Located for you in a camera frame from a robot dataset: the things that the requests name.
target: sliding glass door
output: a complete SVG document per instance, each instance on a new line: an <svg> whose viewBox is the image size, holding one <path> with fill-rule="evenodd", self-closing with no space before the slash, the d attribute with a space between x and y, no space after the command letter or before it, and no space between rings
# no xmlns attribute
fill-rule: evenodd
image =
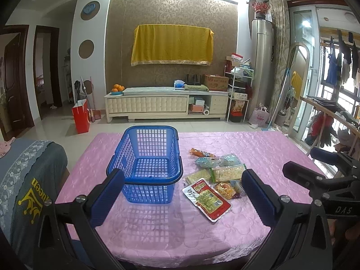
<svg viewBox="0 0 360 270"><path fill-rule="evenodd" d="M290 11L290 45L301 42L310 51L310 67L306 79L304 97L316 95L319 83L320 31L317 12L314 6L292 7ZM301 140L310 118L312 106L301 103L296 117L292 137Z"/></svg>

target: yellow cloth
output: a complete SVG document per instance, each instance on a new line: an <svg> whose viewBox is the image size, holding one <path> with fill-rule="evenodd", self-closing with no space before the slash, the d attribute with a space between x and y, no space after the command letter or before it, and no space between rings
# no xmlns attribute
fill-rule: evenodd
<svg viewBox="0 0 360 270"><path fill-rule="evenodd" d="M210 65L214 52L209 28L172 25L139 25L135 31L131 65Z"/></svg>
<svg viewBox="0 0 360 270"><path fill-rule="evenodd" d="M291 78L291 85L292 85L292 87L294 87L294 90L295 90L295 98L299 99L301 87L302 87L302 79L296 71L293 72L293 75Z"/></svg>

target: red flowers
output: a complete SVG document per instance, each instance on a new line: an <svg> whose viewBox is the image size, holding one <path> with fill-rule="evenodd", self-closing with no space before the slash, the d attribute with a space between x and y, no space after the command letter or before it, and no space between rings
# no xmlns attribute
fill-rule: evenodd
<svg viewBox="0 0 360 270"><path fill-rule="evenodd" d="M254 2L251 5L255 12L260 14L266 14L270 9L270 5L265 2Z"/></svg>

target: patterned wallpaper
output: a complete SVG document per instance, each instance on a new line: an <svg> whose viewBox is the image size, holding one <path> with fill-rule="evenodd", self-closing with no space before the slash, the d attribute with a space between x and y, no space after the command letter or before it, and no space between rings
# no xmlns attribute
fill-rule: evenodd
<svg viewBox="0 0 360 270"><path fill-rule="evenodd" d="M173 86L186 74L223 74L225 57L236 51L237 5L223 0L110 0L105 44L105 77L109 92L125 87ZM134 30L140 24L181 24L214 32L211 66L156 64L131 66Z"/></svg>

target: blue plastic basket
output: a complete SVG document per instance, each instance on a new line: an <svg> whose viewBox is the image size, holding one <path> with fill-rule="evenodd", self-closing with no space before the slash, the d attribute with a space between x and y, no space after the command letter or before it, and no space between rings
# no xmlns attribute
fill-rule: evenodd
<svg viewBox="0 0 360 270"><path fill-rule="evenodd" d="M122 192L129 202L170 203L183 173L177 130L170 126L128 128L106 173L113 169L124 171Z"/></svg>

